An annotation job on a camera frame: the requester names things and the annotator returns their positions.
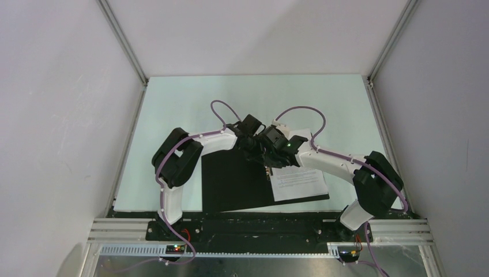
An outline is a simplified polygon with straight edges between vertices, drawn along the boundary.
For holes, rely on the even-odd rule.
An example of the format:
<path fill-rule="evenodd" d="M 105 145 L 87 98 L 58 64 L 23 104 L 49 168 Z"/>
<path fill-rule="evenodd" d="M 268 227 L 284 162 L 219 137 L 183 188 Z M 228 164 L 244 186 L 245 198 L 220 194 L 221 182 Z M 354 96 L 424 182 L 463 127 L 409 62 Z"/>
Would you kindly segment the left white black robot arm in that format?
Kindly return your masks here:
<path fill-rule="evenodd" d="M 160 233 L 168 240 L 181 236 L 183 185 L 193 175 L 197 162 L 204 155 L 239 149 L 249 161 L 264 162 L 263 149 L 255 141 L 258 129 L 265 125 L 252 115 L 221 129 L 190 134 L 175 128 L 152 158 L 155 179 L 160 185 L 159 217 L 163 220 Z"/>

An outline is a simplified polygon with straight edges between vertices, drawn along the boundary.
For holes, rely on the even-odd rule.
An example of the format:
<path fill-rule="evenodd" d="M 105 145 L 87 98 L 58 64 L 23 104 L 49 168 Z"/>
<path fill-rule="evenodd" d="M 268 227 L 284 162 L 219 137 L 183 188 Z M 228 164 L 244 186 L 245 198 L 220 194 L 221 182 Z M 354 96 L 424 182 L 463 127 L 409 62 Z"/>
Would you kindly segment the printed paper sheet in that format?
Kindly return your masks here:
<path fill-rule="evenodd" d="M 287 166 L 269 169 L 273 199 L 276 203 L 295 203 L 329 198 L 324 174 L 317 169 Z"/>

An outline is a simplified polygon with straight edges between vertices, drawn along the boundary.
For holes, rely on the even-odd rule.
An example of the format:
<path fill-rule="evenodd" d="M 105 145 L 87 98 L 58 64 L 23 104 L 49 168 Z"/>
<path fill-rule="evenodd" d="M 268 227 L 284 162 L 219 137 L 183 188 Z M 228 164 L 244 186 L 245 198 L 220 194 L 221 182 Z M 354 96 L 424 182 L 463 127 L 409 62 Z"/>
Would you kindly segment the red black clip folder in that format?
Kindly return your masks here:
<path fill-rule="evenodd" d="M 265 166 L 246 160 L 243 152 L 238 149 L 203 156 L 201 181 L 204 212 L 228 212 L 311 202 L 276 203 L 271 183 L 266 179 Z"/>

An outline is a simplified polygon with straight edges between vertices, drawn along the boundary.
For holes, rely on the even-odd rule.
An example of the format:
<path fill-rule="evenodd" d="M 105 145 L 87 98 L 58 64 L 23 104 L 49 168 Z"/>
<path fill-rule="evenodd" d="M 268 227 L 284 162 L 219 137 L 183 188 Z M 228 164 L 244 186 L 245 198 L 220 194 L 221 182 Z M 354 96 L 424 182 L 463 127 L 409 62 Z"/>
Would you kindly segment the metal folder clip mechanism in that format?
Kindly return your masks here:
<path fill-rule="evenodd" d="M 271 176 L 273 175 L 271 168 L 270 167 L 265 167 L 265 172 L 266 172 L 266 179 L 270 181 Z"/>

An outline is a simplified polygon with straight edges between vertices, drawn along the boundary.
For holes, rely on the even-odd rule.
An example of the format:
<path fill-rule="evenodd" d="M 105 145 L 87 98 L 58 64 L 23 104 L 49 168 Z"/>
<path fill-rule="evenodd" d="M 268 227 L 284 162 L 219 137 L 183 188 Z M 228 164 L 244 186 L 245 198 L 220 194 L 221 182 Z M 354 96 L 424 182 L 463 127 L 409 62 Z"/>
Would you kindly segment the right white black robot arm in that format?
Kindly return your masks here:
<path fill-rule="evenodd" d="M 407 200 L 401 193 L 404 182 L 384 154 L 341 154 L 316 145 L 315 137 L 290 134 L 282 125 L 270 125 L 253 139 L 269 167 L 320 170 L 354 187 L 356 200 L 343 210 L 335 226 L 339 239 L 352 240 L 367 221 L 386 215 L 396 199 L 402 203 L 400 212 L 407 211 Z"/>

